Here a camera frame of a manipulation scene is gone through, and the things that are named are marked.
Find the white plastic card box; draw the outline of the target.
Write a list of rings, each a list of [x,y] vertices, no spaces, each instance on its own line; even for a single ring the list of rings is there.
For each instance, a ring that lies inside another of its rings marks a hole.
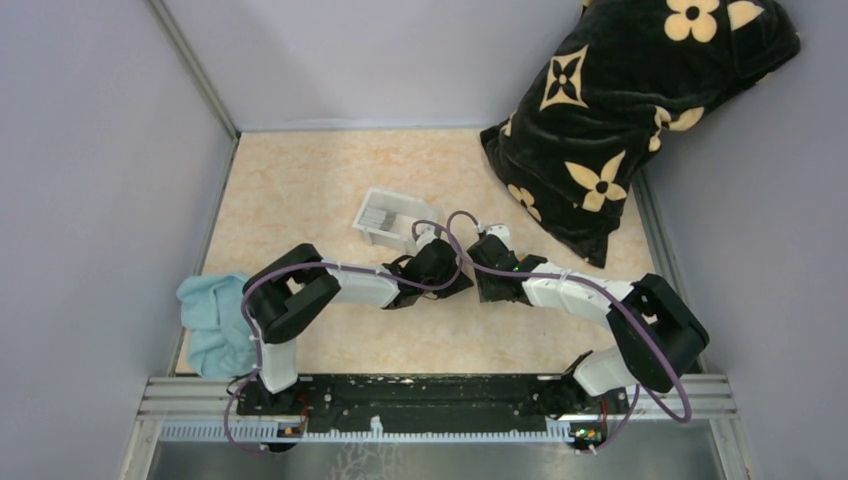
[[[377,187],[370,187],[354,216],[352,227],[370,246],[381,246],[405,254],[418,251],[412,235],[417,220],[438,221],[441,211],[425,200]]]

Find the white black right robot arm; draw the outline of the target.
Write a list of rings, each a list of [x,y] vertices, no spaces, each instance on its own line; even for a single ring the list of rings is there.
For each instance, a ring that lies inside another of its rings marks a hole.
[[[482,302],[506,301],[561,310],[607,328],[614,346],[590,352],[568,369],[563,398],[576,412],[590,411],[602,395],[641,385],[667,393],[710,342],[686,303],[661,276],[637,281],[577,274],[547,258],[519,258],[494,234],[468,248]]]

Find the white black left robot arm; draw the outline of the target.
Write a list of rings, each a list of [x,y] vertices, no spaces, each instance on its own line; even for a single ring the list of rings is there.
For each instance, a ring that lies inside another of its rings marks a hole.
[[[256,344],[261,401],[277,414],[297,406],[296,338],[328,305],[397,310],[428,294],[445,299],[473,285],[452,246],[439,238],[414,255],[375,266],[333,261],[310,243],[296,246],[242,289],[241,311]]]

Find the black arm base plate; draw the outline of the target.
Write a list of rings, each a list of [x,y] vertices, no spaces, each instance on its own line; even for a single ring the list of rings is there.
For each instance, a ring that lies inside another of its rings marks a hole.
[[[299,414],[316,417],[339,407],[501,407],[510,413],[546,417],[623,413],[630,395],[623,388],[591,396],[569,375],[560,374],[303,374],[294,385],[272,393],[260,380],[236,395],[242,416]]]

